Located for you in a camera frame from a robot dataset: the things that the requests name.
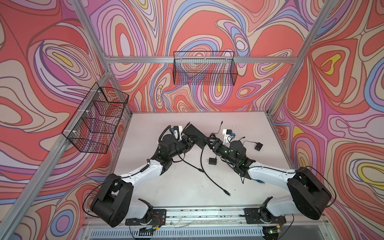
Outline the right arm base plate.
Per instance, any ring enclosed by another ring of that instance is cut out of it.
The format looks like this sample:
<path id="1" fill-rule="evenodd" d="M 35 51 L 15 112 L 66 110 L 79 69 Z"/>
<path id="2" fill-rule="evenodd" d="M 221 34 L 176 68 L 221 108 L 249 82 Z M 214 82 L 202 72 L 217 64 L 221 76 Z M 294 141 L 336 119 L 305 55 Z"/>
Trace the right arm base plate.
<path id="1" fill-rule="evenodd" d="M 244 208 L 243 217 L 247 224 L 284 225 L 287 222 L 284 216 L 275 217 L 265 208 Z"/>

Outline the black power adapter with cord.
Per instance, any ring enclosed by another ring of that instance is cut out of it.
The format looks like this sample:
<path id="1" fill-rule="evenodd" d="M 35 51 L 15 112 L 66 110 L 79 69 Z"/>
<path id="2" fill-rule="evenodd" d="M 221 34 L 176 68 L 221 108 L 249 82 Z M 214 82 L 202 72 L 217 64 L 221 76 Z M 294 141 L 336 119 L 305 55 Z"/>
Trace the black power adapter with cord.
<path id="1" fill-rule="evenodd" d="M 216 135 L 220 133 L 221 128 L 222 128 L 222 124 L 223 124 L 223 121 L 221 121 L 219 130 L 218 130 L 216 133 L 211 133 L 211 134 L 210 134 L 210 138 L 215 138 Z M 214 166 L 216 166 L 216 165 L 217 165 L 217 157 L 209 158 L 208 163 L 209 163 L 209 165 L 214 165 Z"/>

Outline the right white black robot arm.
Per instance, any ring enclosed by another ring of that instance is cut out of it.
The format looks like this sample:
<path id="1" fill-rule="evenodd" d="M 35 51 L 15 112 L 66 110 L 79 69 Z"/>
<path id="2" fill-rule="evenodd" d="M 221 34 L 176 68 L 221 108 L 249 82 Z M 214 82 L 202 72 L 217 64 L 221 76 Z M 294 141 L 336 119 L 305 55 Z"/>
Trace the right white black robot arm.
<path id="1" fill-rule="evenodd" d="M 319 220 L 331 201 L 330 191 L 307 168 L 285 170 L 263 165 L 247 157 L 246 148 L 240 141 L 225 146 L 218 138 L 206 137 L 205 143 L 215 155 L 230 164 L 242 179 L 261 180 L 289 192 L 278 198 L 270 196 L 263 202 L 257 216 L 264 223 L 294 214 Z"/>

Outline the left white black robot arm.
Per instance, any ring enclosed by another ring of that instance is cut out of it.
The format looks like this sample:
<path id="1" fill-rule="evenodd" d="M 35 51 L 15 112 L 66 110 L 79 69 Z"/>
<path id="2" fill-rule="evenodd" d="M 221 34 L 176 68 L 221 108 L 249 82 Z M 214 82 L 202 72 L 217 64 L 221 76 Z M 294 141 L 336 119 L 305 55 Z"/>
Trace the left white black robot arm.
<path id="1" fill-rule="evenodd" d="M 106 177 L 97 187 L 90 211 L 110 227 L 116 227 L 126 219 L 142 225 L 151 223 L 156 218 L 153 206 L 144 199 L 134 200 L 134 190 L 164 174 L 172 166 L 174 157 L 186 154 L 194 145 L 195 141 L 187 135 L 179 140 L 171 134 L 161 137 L 156 152 L 145 165 L 121 176 L 110 174 Z"/>

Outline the black network switch box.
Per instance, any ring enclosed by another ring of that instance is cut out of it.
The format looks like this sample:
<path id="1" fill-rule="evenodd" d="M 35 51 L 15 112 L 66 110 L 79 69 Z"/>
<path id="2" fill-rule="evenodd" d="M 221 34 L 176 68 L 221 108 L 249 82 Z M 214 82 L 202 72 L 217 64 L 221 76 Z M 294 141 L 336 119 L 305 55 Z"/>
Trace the black network switch box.
<path id="1" fill-rule="evenodd" d="M 203 149 L 206 146 L 205 138 L 206 136 L 198 130 L 194 125 L 188 125 L 184 130 L 183 134 L 191 139 L 191 141 L 197 145 L 200 149 Z"/>

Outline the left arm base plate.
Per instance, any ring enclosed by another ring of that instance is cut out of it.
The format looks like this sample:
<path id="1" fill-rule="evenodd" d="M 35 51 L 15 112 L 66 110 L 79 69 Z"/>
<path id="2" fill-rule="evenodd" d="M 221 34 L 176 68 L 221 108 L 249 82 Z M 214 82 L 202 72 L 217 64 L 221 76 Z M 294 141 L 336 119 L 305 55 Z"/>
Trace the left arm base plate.
<path id="1" fill-rule="evenodd" d="M 145 214 L 142 219 L 126 219 L 125 225 L 139 227 L 161 227 L 166 223 L 166 216 L 166 209 L 149 210 L 149 213 Z"/>

